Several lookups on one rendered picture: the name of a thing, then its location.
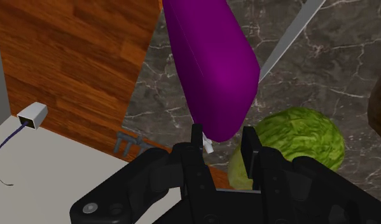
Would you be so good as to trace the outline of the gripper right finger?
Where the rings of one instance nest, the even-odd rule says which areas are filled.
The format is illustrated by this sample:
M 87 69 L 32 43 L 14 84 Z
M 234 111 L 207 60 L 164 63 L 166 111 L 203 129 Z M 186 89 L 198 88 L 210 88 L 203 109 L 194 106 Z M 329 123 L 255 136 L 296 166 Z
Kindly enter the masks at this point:
M 267 224 L 381 224 L 381 201 L 316 159 L 286 160 L 244 127 L 241 154 Z

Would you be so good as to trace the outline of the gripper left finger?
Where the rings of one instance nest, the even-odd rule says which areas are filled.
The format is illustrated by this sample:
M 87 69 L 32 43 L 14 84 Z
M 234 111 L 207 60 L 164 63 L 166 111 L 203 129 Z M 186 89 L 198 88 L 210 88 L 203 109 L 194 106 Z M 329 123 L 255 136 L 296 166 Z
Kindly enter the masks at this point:
M 172 152 L 151 148 L 75 202 L 71 224 L 135 224 L 171 188 L 181 189 L 181 200 L 154 224 L 218 224 L 217 215 L 192 209 L 184 182 L 185 149 L 202 153 L 202 125 L 193 124 L 191 141 L 176 144 Z

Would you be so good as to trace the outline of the green lettuce head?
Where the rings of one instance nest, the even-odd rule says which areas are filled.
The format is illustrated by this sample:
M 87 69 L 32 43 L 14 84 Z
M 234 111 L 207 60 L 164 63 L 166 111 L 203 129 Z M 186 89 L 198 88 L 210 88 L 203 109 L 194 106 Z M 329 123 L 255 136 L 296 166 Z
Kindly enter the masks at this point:
M 345 141 L 339 128 L 314 109 L 288 108 L 262 119 L 254 129 L 263 146 L 279 150 L 288 161 L 312 157 L 337 171 L 345 157 Z

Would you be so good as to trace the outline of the purple bottle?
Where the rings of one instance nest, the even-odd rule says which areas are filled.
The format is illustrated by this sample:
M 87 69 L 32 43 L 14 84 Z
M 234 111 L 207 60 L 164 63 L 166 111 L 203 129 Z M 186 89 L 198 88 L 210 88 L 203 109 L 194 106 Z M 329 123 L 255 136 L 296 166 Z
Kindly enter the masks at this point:
M 162 0 L 172 56 L 191 117 L 221 143 L 241 128 L 260 67 L 226 0 Z

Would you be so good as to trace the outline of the small white box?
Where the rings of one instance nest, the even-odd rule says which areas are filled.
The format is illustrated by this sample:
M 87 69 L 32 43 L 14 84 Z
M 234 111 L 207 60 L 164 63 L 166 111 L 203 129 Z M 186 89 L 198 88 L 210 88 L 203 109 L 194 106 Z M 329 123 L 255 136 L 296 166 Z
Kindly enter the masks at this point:
M 47 105 L 33 102 L 17 114 L 22 125 L 37 130 L 48 114 Z

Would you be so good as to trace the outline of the grey knife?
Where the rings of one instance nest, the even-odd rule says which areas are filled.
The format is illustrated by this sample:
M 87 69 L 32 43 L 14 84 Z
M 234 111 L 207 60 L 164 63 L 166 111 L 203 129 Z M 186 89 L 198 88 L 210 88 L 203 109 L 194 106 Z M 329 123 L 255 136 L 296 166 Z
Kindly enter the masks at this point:
M 281 39 L 272 50 L 266 62 L 263 64 L 260 71 L 259 82 L 261 82 L 268 75 L 271 69 L 296 40 L 302 30 L 304 30 L 314 15 L 319 11 L 325 1 L 326 0 L 306 0 L 297 16 L 295 16 L 294 20 L 288 26 Z

